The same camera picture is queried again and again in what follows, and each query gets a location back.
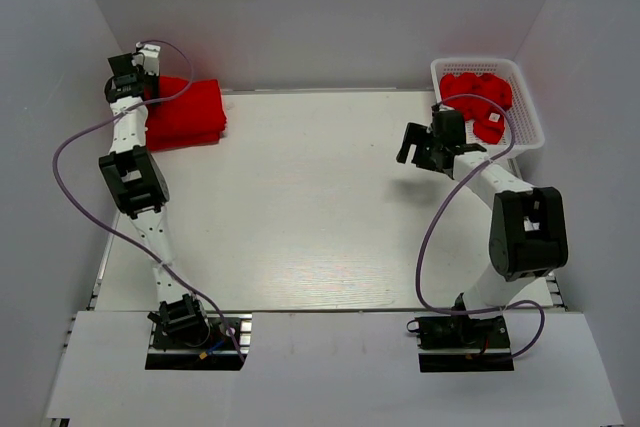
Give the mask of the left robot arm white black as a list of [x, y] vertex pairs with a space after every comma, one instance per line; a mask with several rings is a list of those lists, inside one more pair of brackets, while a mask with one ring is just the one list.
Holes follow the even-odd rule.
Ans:
[[149, 313], [156, 332], [196, 347], [211, 334], [211, 321], [196, 295], [174, 278], [180, 272], [171, 245], [166, 204], [168, 186], [146, 145], [146, 100], [160, 97], [160, 52], [154, 43], [108, 59], [112, 77], [105, 97], [114, 117], [109, 153], [99, 169], [121, 214], [128, 217], [150, 257], [158, 308]]

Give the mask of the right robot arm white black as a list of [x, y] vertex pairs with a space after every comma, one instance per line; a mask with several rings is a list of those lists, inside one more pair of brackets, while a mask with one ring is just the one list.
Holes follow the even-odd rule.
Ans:
[[431, 305], [422, 293], [420, 279], [414, 281], [420, 304], [428, 311], [455, 316], [451, 321], [453, 337], [472, 346], [488, 332], [486, 319], [520, 306], [517, 295], [538, 278], [543, 278], [568, 261], [563, 198], [554, 187], [536, 187], [518, 178], [500, 165], [515, 146], [489, 153], [479, 143], [468, 141], [466, 122], [461, 112], [438, 102], [432, 107], [428, 126], [407, 125], [399, 163], [441, 173], [455, 185], [438, 207], [419, 248], [415, 273], [420, 275], [426, 250], [454, 197], [468, 188], [491, 211], [488, 252], [489, 265], [479, 279], [462, 292], [455, 306], [446, 309]]

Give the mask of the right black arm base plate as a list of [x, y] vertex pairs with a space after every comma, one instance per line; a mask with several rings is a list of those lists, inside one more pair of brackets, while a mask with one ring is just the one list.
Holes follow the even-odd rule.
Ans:
[[503, 316], [416, 317], [406, 324], [415, 335], [421, 373], [512, 372], [511, 343]]

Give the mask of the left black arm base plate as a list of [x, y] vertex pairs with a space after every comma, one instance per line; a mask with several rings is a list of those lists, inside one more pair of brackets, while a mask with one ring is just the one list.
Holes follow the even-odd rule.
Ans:
[[169, 336], [157, 325], [152, 329], [146, 355], [147, 371], [240, 371], [243, 361], [238, 356], [231, 337], [248, 356], [252, 316], [228, 317], [226, 331], [218, 317], [209, 318], [209, 327], [195, 333], [192, 340]]

